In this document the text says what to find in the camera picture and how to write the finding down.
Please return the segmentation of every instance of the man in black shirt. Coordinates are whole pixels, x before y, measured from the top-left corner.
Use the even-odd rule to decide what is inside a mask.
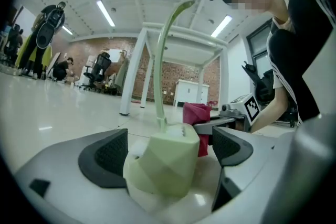
[[[22,57],[21,57],[21,61],[19,64],[19,76],[22,74],[22,70],[26,67],[29,57],[32,54],[32,52],[34,51],[35,47],[37,47],[36,49],[36,57],[35,57],[35,62],[34,62],[34,74],[33,74],[33,79],[37,79],[37,74],[39,73],[40,69],[41,69],[41,63],[42,63],[42,57],[44,54],[45,49],[41,49],[37,46],[36,44],[36,38],[37,38],[37,34],[41,28],[41,26],[43,25],[43,23],[46,20],[46,17],[48,16],[48,14],[50,12],[52,12],[55,8],[60,8],[60,9],[64,9],[65,8],[65,2],[60,2],[58,5],[49,5],[46,6],[41,13],[36,17],[33,27],[32,27],[32,34],[30,36],[30,40],[29,43],[26,47],[25,52],[23,53]],[[65,21],[65,15],[63,13],[61,20],[58,23],[58,26],[55,30],[55,34],[58,33]]]
[[[66,61],[58,63],[52,72],[52,75],[56,80],[63,80],[68,74],[72,74],[69,70],[69,65],[73,65],[73,59],[69,57]]]

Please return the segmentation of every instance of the white cabinet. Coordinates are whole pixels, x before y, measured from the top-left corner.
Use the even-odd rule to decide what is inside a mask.
[[[176,85],[176,90],[175,90],[174,106],[177,106],[178,102],[196,103],[197,90],[198,90],[197,82],[191,82],[191,81],[179,79]],[[208,90],[209,90],[209,85],[203,84],[202,94],[201,94],[202,104],[207,104]]]

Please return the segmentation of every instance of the fluorescent ceiling light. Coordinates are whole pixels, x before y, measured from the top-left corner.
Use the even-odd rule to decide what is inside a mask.
[[[226,15],[224,20],[219,24],[219,26],[216,28],[216,30],[211,34],[212,37],[217,37],[220,32],[224,29],[225,26],[228,25],[229,22],[231,22],[232,17],[229,15]]]
[[[43,130],[48,130],[48,129],[52,129],[53,127],[52,126],[48,126],[48,127],[41,127],[39,128],[40,131],[43,131]]]
[[[108,14],[107,10],[105,9],[105,7],[103,5],[103,2],[101,0],[98,0],[97,5],[100,8],[101,12],[103,12],[103,14],[104,14],[106,20],[109,22],[110,26],[112,26],[112,27],[116,26],[114,24],[114,22],[112,21],[110,15]]]
[[[66,28],[65,26],[62,26],[62,28],[63,28],[66,32],[68,32],[69,34],[72,35],[72,32],[71,32],[68,28]]]

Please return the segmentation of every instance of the white wall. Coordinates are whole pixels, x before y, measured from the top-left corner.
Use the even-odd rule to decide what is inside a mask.
[[[248,52],[241,35],[229,43],[227,55],[229,64],[228,101],[230,102],[241,95],[250,93],[250,78],[242,68],[244,61],[248,62]]]
[[[17,17],[15,23],[20,25],[20,29],[23,29],[23,36],[28,37],[30,35],[31,28],[35,21],[36,16],[24,7],[20,15]]]

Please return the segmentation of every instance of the black t-shirt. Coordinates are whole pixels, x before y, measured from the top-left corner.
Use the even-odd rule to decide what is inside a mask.
[[[55,66],[55,69],[66,71],[66,69],[69,69],[68,62],[67,61],[63,61],[63,62],[58,63]]]
[[[49,5],[49,6],[46,6],[44,9],[41,10],[41,13],[45,13],[45,14],[48,15],[48,14],[51,13],[55,8],[57,8],[56,5]],[[65,15],[64,15],[64,13],[63,13],[62,18],[61,18],[61,22],[60,22],[60,24],[58,25],[57,29],[63,26],[64,21],[65,21]]]

